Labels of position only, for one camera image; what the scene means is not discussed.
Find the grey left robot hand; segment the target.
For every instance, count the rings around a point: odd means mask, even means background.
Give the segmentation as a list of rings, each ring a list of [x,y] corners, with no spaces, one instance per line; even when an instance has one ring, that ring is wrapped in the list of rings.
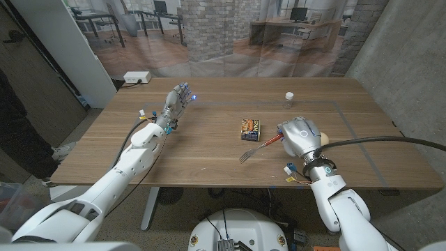
[[[189,84],[182,82],[175,86],[168,94],[165,100],[164,109],[156,119],[156,124],[165,130],[177,128],[179,118],[182,116],[185,108],[193,100],[196,100],[196,96],[191,94]]]

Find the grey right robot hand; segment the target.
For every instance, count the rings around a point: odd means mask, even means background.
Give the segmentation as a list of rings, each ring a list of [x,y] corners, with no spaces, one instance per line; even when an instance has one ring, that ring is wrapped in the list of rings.
[[[315,123],[304,117],[295,117],[277,125],[283,134],[282,144],[292,157],[305,162],[316,159],[315,151],[321,147],[321,133]]]

